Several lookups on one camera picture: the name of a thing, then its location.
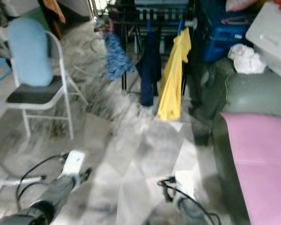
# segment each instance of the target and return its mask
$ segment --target black chair seat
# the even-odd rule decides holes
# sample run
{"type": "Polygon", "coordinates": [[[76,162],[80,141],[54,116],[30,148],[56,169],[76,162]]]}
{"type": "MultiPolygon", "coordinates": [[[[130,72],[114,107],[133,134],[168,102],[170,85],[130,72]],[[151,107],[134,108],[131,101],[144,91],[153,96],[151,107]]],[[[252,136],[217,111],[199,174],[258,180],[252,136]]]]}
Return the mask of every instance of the black chair seat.
{"type": "Polygon", "coordinates": [[[62,86],[61,76],[54,76],[48,87],[31,87],[21,84],[6,100],[13,104],[46,104],[62,86]]]}

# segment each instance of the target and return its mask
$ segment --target white container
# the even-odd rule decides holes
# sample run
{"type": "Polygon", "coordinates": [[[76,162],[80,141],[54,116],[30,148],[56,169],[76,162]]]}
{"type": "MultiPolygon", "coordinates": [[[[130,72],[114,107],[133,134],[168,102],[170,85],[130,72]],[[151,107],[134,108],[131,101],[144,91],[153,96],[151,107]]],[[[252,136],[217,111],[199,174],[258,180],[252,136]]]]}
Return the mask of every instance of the white container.
{"type": "Polygon", "coordinates": [[[281,11],[279,5],[266,3],[246,33],[246,38],[268,63],[268,67],[281,76],[281,11]]]}

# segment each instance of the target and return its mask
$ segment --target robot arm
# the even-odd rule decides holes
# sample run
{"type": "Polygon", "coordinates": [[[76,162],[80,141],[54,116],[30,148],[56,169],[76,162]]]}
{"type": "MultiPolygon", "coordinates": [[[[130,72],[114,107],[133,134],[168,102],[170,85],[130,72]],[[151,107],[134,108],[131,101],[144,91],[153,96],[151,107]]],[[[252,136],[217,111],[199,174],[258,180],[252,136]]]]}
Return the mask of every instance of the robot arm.
{"type": "Polygon", "coordinates": [[[49,225],[65,206],[71,192],[87,181],[91,169],[80,174],[84,154],[71,151],[57,180],[32,205],[0,220],[0,225],[49,225]]]}

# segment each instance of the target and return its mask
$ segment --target gray sofa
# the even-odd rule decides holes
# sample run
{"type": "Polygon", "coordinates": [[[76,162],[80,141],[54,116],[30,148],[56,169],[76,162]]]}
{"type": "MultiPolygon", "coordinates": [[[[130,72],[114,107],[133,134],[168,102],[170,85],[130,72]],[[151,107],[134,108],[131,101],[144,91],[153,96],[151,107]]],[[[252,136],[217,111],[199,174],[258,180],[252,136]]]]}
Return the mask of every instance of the gray sofa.
{"type": "Polygon", "coordinates": [[[231,153],[227,125],[221,112],[262,113],[281,116],[281,78],[267,70],[242,75],[227,58],[207,66],[201,73],[200,113],[212,121],[212,138],[223,198],[234,224],[250,224],[231,153]]]}

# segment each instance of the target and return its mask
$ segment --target white cloth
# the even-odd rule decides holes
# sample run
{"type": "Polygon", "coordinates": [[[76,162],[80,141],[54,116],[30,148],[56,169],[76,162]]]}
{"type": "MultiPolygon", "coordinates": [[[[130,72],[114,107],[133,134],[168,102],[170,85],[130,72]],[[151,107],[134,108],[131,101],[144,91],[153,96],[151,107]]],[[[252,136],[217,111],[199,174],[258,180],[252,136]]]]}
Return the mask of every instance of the white cloth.
{"type": "Polygon", "coordinates": [[[258,0],[227,0],[226,12],[236,12],[248,8],[258,0]]]}
{"type": "Polygon", "coordinates": [[[235,70],[241,74],[261,74],[266,68],[266,63],[254,49],[237,44],[230,48],[228,58],[233,60],[235,70]]]}

